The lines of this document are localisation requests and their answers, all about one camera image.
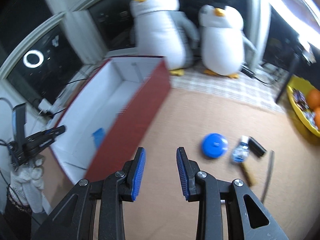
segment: cardboard box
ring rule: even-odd
[[[108,59],[56,123],[65,125],[66,132],[51,150],[71,183],[105,179],[121,169],[169,90],[162,57]]]

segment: checkered cloth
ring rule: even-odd
[[[223,76],[210,76],[204,74],[204,70],[205,67],[199,61],[192,68],[186,69],[184,76],[171,76],[171,85],[173,88],[216,94],[282,113],[290,107],[285,92],[278,105],[275,103],[275,98],[284,82],[286,73],[283,73],[280,80],[275,84],[264,85],[243,73],[239,73],[239,79],[231,79]]]

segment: stuffed penguin toy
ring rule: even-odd
[[[167,68],[173,75],[183,75],[182,68],[193,63],[191,48],[197,48],[199,43],[196,26],[178,11],[179,7],[179,0],[132,0],[130,3],[138,55],[165,56]]]
[[[230,6],[204,5],[199,11],[201,56],[205,73],[238,78],[244,63],[244,43],[252,51],[254,45],[244,36],[241,14]]]

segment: metal screw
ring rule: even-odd
[[[205,178],[207,176],[207,173],[205,171],[198,171],[197,175],[200,178]]]
[[[236,179],[235,180],[235,185],[238,186],[238,187],[241,187],[243,185],[243,181],[240,180],[240,179]]]
[[[116,171],[116,177],[121,178],[124,176],[124,171]]]
[[[87,184],[88,184],[88,181],[86,179],[79,180],[79,185],[80,186],[86,186]]]

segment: blue tape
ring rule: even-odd
[[[103,128],[99,128],[96,130],[94,133],[92,133],[94,144],[96,146],[96,149],[98,149],[103,142],[103,139],[106,136],[106,132],[104,131]]]

